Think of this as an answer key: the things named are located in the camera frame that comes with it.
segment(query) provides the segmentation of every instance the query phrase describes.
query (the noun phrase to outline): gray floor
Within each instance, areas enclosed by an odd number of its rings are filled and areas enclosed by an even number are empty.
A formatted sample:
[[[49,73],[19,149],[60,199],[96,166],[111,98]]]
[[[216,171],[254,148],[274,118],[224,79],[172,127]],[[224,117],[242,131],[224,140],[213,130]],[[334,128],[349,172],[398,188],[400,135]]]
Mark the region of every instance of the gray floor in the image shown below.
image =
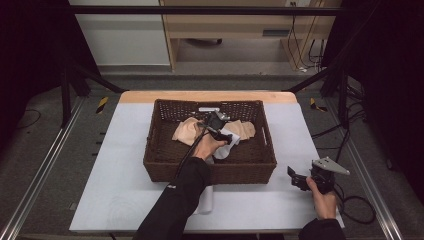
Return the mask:
[[[293,72],[284,57],[278,41],[226,40],[222,45],[211,42],[190,40],[182,43],[179,62],[175,72],[149,71],[146,75],[124,75],[109,72],[105,78],[120,87],[131,90],[158,89],[202,89],[202,90],[274,90],[279,91],[294,86],[314,73],[311,68],[306,73]],[[91,83],[92,93],[84,99],[81,114],[66,139],[61,153],[49,172],[38,198],[26,221],[20,229],[18,239],[88,239],[86,235],[69,232],[68,228],[74,214],[73,203],[78,203],[95,162],[95,153],[100,149],[109,121],[119,100],[119,95],[106,91],[103,87]],[[319,133],[336,125],[331,113],[310,108],[310,98],[318,106],[331,108],[337,104],[337,98],[322,99],[318,82],[296,94],[302,107],[306,123],[311,134]],[[100,99],[109,96],[102,114],[96,114]],[[61,98],[60,90],[34,97],[28,109],[41,113],[40,119],[27,128],[16,130],[9,147],[1,153],[0,161],[0,224],[7,224],[20,200],[24,196],[38,168],[43,163],[51,144],[60,128]],[[361,110],[352,109],[352,114]],[[38,117],[28,111],[22,119],[25,126]],[[358,119],[350,126],[350,143],[354,144],[367,170],[374,180],[378,191],[387,204],[404,239],[424,239],[424,207],[415,197],[402,173],[388,170],[386,156],[381,151],[370,126]],[[337,150],[321,148],[338,147],[341,143],[340,131],[334,131],[314,140],[321,157],[335,158]],[[349,177],[337,176],[337,182],[343,187],[346,196],[366,197],[354,159],[344,148],[340,163],[352,172]],[[346,203],[346,211],[359,219],[370,216],[369,208],[360,201]],[[343,217],[345,233],[350,239],[386,239],[381,230],[381,221],[370,225],[355,223]],[[128,233],[117,233],[127,239]],[[90,239],[110,239],[107,234],[90,235]],[[286,239],[295,239],[287,235]]]

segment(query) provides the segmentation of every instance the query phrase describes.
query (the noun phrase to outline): table surface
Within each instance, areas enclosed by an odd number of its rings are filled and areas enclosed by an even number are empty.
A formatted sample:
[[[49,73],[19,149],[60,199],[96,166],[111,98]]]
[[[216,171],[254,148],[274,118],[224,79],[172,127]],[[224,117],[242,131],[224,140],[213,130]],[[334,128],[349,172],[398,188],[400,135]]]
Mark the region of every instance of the table surface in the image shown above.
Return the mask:
[[[277,159],[268,184],[214,186],[214,209],[192,215],[187,233],[289,232],[316,217],[310,192],[291,185],[287,166],[308,175],[318,159],[300,105],[287,92],[129,91],[122,94],[78,204],[70,230],[135,231],[166,183],[153,183],[143,166],[156,99],[262,100]],[[340,215],[337,216],[342,226]]]

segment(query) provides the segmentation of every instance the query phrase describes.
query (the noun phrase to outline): person's left hand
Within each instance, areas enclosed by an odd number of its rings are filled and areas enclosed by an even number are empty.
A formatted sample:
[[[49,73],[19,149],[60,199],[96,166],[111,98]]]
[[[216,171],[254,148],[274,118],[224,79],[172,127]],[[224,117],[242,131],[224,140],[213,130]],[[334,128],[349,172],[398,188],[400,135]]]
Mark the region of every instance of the person's left hand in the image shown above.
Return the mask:
[[[202,129],[197,125],[197,123],[194,123],[194,129],[196,129],[196,138],[197,138],[202,133]],[[193,152],[193,157],[198,157],[203,160],[206,160],[212,154],[214,154],[216,149],[224,146],[226,143],[227,143],[226,141],[216,141],[208,133],[208,130],[206,130],[205,135],[203,136],[202,140],[200,140],[199,144],[197,145],[196,149]]]

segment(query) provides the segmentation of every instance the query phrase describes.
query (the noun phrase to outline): person's right hand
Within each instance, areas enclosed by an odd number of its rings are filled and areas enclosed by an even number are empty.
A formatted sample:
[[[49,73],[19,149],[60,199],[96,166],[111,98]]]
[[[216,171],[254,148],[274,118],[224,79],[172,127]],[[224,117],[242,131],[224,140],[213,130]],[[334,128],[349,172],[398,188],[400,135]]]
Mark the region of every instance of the person's right hand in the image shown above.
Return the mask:
[[[196,138],[202,133],[201,129],[194,123],[194,129],[196,130]],[[227,144],[226,141],[216,141],[209,133],[203,136],[197,147],[194,149],[193,157],[198,157],[203,160],[208,159],[215,151]]]
[[[317,184],[311,177],[306,178],[306,183],[312,191],[314,198],[315,211],[318,214],[318,219],[335,219],[337,198],[334,192],[321,194],[318,190]]]

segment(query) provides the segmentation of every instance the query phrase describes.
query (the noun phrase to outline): brown wicker basket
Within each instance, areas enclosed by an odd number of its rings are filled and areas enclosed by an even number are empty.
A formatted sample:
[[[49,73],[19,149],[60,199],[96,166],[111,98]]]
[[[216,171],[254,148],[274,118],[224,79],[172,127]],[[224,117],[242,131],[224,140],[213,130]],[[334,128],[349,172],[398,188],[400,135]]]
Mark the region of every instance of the brown wicker basket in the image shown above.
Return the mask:
[[[235,145],[230,155],[210,165],[212,184],[268,183],[277,165],[262,101],[193,102],[157,99],[144,154],[144,166],[153,182],[170,182],[189,146],[173,141],[179,122],[204,119],[201,107],[219,108],[232,120],[250,121],[255,137]]]

